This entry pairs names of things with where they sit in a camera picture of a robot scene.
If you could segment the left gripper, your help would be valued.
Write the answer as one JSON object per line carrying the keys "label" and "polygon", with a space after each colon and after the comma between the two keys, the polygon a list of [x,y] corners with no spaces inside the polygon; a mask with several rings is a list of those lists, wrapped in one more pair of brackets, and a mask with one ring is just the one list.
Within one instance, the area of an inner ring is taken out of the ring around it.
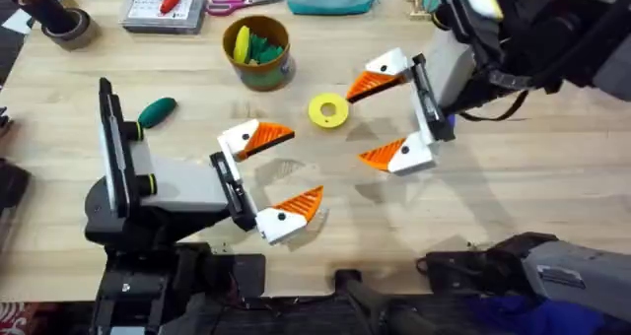
{"label": "left gripper", "polygon": [[257,212],[237,162],[293,139],[295,131],[252,119],[224,131],[206,166],[151,155],[141,127],[122,130],[122,216],[152,228],[198,231],[231,217],[244,231],[257,228],[276,244],[305,229],[322,198],[320,185]]}

